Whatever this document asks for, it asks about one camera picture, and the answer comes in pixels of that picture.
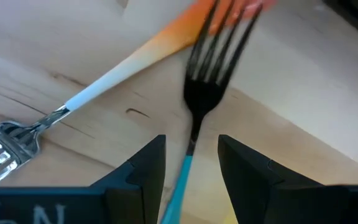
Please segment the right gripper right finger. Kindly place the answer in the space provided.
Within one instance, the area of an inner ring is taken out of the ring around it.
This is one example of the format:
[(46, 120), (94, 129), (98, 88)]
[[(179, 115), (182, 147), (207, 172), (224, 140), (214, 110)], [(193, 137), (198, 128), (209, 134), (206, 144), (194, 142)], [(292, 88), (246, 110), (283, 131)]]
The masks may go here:
[(225, 134), (218, 157), (239, 223), (358, 223), (358, 185), (323, 185)]

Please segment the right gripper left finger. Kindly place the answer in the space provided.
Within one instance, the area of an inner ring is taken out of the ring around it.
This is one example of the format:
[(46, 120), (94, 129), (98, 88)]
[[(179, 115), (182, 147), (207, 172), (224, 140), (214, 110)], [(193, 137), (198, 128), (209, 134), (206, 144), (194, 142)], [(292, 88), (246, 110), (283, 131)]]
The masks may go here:
[(0, 187), (0, 223), (157, 223), (166, 137), (89, 187)]

